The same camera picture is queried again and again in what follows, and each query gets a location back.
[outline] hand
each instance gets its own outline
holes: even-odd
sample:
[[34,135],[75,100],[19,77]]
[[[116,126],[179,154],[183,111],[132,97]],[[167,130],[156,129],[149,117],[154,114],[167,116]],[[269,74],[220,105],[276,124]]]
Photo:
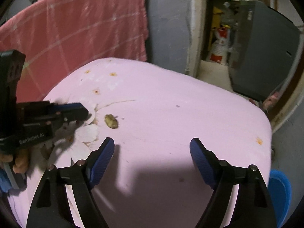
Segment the hand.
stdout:
[[[3,168],[2,162],[9,163],[13,161],[13,155],[0,154],[0,166]],[[25,173],[29,167],[29,151],[28,148],[20,149],[16,153],[13,171],[15,173]]]

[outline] floor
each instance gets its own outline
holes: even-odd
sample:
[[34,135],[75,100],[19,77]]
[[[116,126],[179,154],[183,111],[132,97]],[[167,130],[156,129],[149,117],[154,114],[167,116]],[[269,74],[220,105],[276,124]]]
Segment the floor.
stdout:
[[[201,60],[198,79],[234,93],[229,78],[228,66]],[[243,95],[240,96],[247,100],[249,99],[248,97],[245,97]]]

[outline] blue gripper pad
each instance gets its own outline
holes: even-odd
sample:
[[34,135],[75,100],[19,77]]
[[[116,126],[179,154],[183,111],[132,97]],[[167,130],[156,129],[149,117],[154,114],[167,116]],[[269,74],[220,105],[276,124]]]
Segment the blue gripper pad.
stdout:
[[0,169],[0,190],[4,193],[7,193],[11,188],[13,187],[5,170]]
[[215,170],[212,168],[210,162],[207,160],[207,157],[204,154],[208,151],[205,149],[204,146],[201,148],[199,144],[203,146],[203,144],[198,138],[194,138],[190,142],[190,153],[192,159],[194,160],[197,168],[199,169],[199,172],[202,175],[205,183],[209,185],[213,190],[215,190],[217,186]]
[[99,184],[114,153],[115,144],[112,138],[106,138],[97,151],[93,151],[87,158],[86,169],[89,185],[92,189]]

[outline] gray metal box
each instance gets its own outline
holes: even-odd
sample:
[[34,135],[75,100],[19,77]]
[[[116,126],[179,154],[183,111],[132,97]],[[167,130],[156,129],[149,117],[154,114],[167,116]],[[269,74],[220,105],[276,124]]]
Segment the gray metal box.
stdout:
[[258,1],[242,3],[238,22],[229,59],[232,88],[263,101],[286,79],[300,31],[285,16]]

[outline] blue bucket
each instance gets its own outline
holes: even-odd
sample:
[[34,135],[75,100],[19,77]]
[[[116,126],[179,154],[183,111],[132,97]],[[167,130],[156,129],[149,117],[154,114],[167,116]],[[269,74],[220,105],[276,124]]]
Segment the blue bucket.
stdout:
[[291,185],[283,172],[270,171],[268,192],[275,210],[277,227],[280,228],[286,218],[291,201]]

